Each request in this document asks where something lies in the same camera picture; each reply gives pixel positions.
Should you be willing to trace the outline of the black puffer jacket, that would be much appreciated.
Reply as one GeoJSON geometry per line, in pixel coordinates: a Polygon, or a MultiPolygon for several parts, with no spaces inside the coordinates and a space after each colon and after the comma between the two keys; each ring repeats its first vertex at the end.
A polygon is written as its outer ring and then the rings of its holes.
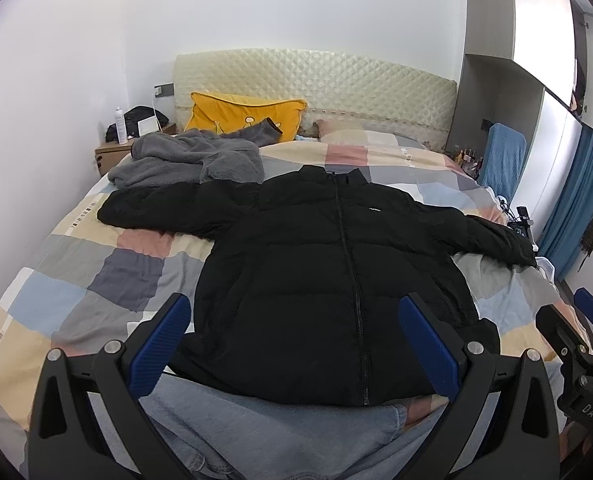
{"type": "Polygon", "coordinates": [[[397,318],[418,295],[458,334],[499,346],[479,317],[458,254],[533,266],[507,226],[435,207],[353,170],[305,166],[263,183],[122,188],[99,220],[211,240],[192,333],[170,369],[237,396],[359,408],[432,386],[397,318]]]}

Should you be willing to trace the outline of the blue curtain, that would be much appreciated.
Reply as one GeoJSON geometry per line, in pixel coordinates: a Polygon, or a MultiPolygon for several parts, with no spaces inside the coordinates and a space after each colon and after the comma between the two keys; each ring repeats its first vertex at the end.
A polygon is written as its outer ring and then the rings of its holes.
{"type": "Polygon", "coordinates": [[[593,129],[583,126],[577,151],[555,208],[537,244],[561,282],[581,254],[581,239],[593,218],[593,129]]]}

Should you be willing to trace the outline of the blue jeans leg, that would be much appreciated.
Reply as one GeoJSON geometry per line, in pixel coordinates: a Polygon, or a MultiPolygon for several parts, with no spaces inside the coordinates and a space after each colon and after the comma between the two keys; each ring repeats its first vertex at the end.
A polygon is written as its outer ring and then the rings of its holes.
{"type": "Polygon", "coordinates": [[[199,479],[391,479],[447,401],[423,396],[374,408],[290,406],[164,375],[139,403],[199,479]]]}

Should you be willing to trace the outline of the blue towel on chair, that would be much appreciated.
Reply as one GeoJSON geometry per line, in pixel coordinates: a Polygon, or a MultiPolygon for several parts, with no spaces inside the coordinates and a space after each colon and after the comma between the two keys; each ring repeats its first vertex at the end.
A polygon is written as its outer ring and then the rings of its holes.
{"type": "Polygon", "coordinates": [[[496,196],[510,202],[519,184],[526,152],[527,140],[521,132],[495,122],[487,133],[479,185],[491,188],[496,196]]]}

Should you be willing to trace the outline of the checkered patchwork duvet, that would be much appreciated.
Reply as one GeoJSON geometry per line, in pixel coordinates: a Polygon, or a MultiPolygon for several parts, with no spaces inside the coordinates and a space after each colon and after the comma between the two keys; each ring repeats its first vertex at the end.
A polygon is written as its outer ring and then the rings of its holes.
{"type": "MultiPolygon", "coordinates": [[[[347,131],[321,140],[292,141],[261,151],[267,177],[318,166],[364,177],[411,194],[418,202],[454,207],[503,222],[501,208],[446,156],[416,148],[389,133],[347,131]]],[[[97,212],[111,193],[99,181],[42,243],[0,298],[0,452],[26,473],[28,424],[46,353],[61,344],[71,353],[97,351],[149,320],[174,292],[192,296],[211,250],[190,235],[122,230],[97,212]]],[[[542,353],[551,388],[562,389],[560,363],[535,325],[537,310],[555,306],[573,326],[577,311],[560,296],[544,268],[508,269],[482,256],[455,257],[478,312],[493,321],[502,352],[542,353]]]]}

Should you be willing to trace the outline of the small bottles on shelf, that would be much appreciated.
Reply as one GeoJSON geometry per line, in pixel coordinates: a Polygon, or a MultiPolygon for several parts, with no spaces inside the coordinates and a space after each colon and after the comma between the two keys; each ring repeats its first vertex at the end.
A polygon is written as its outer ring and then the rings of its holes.
{"type": "Polygon", "coordinates": [[[455,145],[453,151],[449,152],[449,157],[465,174],[475,179],[478,177],[483,157],[479,156],[473,148],[460,148],[455,145]]]}

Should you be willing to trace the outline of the wooden nightstand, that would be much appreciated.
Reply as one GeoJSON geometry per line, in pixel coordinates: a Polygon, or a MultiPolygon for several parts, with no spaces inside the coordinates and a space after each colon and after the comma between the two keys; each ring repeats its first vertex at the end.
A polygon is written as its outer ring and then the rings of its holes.
{"type": "Polygon", "coordinates": [[[121,144],[118,142],[118,136],[114,136],[111,141],[103,142],[95,149],[95,161],[101,177],[130,154],[135,141],[135,136],[128,136],[127,141],[121,144]]]}

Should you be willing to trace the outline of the pink checkered pillow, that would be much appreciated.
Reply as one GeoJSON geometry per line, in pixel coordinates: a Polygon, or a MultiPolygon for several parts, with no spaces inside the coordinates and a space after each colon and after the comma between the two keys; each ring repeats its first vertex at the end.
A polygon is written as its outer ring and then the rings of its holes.
{"type": "Polygon", "coordinates": [[[360,122],[350,119],[317,119],[313,123],[321,141],[333,139],[364,141],[367,139],[365,128],[360,122]]]}

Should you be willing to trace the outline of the cream quilted headboard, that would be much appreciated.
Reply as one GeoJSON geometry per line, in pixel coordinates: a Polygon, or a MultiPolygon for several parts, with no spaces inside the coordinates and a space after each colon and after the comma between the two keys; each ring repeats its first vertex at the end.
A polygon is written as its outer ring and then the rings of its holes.
{"type": "Polygon", "coordinates": [[[301,129],[317,119],[357,120],[443,150],[457,84],[424,70],[366,56],[299,49],[234,49],[180,54],[173,66],[176,122],[191,115],[193,91],[307,103],[301,129]]]}

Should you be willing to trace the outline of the grey fleece garment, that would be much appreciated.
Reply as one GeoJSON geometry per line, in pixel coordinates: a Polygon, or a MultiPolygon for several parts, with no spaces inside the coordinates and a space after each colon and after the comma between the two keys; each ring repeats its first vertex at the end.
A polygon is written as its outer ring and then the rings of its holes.
{"type": "Polygon", "coordinates": [[[129,159],[111,169],[108,179],[117,188],[216,180],[261,183],[265,172],[260,148],[277,143],[280,136],[269,118],[232,133],[149,133],[135,141],[129,159]]]}

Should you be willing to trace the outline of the white spray bottle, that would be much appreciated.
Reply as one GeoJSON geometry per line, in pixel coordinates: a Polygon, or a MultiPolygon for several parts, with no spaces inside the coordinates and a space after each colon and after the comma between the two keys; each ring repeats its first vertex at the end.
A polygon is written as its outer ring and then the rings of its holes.
{"type": "Polygon", "coordinates": [[[126,121],[124,117],[124,112],[121,107],[117,107],[114,112],[115,116],[115,128],[116,128],[116,137],[118,138],[118,144],[123,145],[126,144],[127,139],[127,127],[126,121]]]}

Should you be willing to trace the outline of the black bag on nightstand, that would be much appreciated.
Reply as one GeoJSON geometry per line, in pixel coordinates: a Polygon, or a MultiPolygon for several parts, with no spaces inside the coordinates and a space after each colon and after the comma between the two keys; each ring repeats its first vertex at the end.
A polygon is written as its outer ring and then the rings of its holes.
{"type": "MultiPolygon", "coordinates": [[[[135,106],[124,112],[124,117],[127,136],[135,136],[136,139],[148,133],[162,131],[170,125],[170,119],[151,106],[135,106]]],[[[114,136],[116,136],[115,122],[106,129],[106,142],[111,141],[114,136]]]]}

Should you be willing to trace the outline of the yellow pillow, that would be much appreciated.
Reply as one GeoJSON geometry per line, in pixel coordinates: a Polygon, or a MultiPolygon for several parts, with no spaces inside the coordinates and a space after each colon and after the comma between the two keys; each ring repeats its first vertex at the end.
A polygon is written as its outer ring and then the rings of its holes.
{"type": "Polygon", "coordinates": [[[254,96],[195,91],[190,94],[191,113],[185,129],[201,129],[217,134],[232,133],[270,119],[281,134],[278,142],[297,136],[307,103],[302,99],[266,100],[254,96]]]}

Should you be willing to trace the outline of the wall power outlet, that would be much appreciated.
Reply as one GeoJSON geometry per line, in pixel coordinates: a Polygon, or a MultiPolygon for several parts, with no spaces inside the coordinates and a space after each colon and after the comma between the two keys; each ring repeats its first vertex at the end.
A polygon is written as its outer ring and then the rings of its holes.
{"type": "Polygon", "coordinates": [[[155,99],[167,98],[168,96],[174,96],[175,87],[174,84],[157,84],[154,87],[155,99]]]}

